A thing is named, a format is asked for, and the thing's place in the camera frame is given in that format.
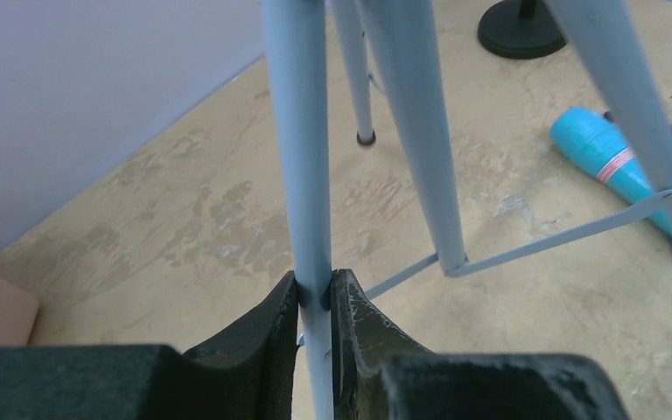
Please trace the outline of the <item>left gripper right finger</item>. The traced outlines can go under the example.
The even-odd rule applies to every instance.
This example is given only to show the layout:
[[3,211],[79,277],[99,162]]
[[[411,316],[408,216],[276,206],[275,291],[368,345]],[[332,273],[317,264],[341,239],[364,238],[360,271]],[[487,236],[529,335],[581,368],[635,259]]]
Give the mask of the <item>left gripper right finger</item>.
[[574,353],[433,353],[371,303],[350,269],[331,280],[337,419],[627,419],[602,367]]

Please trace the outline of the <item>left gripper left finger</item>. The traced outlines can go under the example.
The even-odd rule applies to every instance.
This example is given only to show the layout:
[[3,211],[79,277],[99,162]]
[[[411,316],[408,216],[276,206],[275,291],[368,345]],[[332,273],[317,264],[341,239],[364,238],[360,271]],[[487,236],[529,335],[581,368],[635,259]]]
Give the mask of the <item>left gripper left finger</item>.
[[288,419],[298,289],[185,352],[161,344],[0,347],[0,419]]

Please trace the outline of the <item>blue music stand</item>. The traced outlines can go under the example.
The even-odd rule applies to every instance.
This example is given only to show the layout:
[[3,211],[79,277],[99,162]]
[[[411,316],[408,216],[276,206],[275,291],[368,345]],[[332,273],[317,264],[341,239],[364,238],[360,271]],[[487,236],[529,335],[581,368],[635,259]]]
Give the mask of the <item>blue music stand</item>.
[[[435,245],[435,253],[375,286],[378,296],[439,263],[448,277],[477,271],[639,221],[663,210],[672,221],[672,129],[644,52],[621,1],[551,1],[549,10],[573,44],[656,192],[601,220],[512,249],[466,260],[459,222],[438,45],[428,1],[338,1],[342,31],[370,42]],[[315,416],[333,407],[332,278],[326,21],[321,1],[265,1],[262,24],[281,159],[294,275]]]

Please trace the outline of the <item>black microphone desk stand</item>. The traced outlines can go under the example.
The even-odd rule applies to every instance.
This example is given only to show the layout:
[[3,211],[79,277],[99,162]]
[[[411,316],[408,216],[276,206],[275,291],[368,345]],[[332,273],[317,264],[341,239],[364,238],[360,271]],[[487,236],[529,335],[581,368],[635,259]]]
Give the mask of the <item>black microphone desk stand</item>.
[[538,0],[504,0],[479,20],[479,43],[490,53],[511,60],[548,56],[567,44],[547,4]]

